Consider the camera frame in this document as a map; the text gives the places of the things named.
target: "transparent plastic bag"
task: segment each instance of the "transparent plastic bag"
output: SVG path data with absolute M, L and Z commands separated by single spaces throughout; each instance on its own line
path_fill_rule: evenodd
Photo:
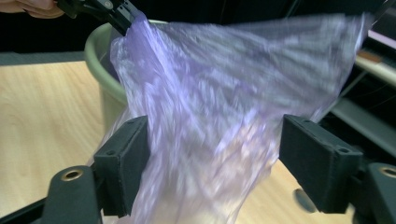
M 137 17 L 112 43 L 128 109 L 104 140 L 148 115 L 151 156 L 118 222 L 234 223 L 277 160 L 283 115 L 324 116 L 369 25 L 367 15 L 232 26 Z

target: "hand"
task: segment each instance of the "hand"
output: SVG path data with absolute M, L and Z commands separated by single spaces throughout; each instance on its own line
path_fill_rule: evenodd
M 1 12 L 23 12 L 41 19 L 52 19 L 64 13 L 53 0 L 0 0 Z

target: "wooden table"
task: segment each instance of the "wooden table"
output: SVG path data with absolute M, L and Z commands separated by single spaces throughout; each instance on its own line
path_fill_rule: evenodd
M 85 164 L 104 134 L 99 88 L 84 62 L 0 66 L 0 217 L 46 196 L 63 168 Z M 278 162 L 247 198 L 238 224 L 351 223 L 308 214 Z

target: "black clamp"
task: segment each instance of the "black clamp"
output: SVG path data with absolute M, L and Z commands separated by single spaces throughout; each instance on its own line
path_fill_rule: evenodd
M 72 19 L 79 13 L 88 13 L 99 21 L 108 21 L 122 35 L 138 12 L 129 0 L 58 0 L 58 7 Z
M 344 214 L 352 204 L 353 223 L 396 223 L 396 164 L 390 158 L 374 161 L 316 123 L 292 115 L 283 119 L 279 158 L 320 212 Z

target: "purple plastic bag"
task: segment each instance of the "purple plastic bag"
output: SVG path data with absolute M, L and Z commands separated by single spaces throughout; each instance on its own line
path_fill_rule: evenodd
M 369 25 L 366 15 L 225 27 L 140 15 L 111 50 L 128 109 L 106 138 L 148 115 L 151 150 L 119 223 L 234 223 L 277 160 L 283 115 L 324 116 Z

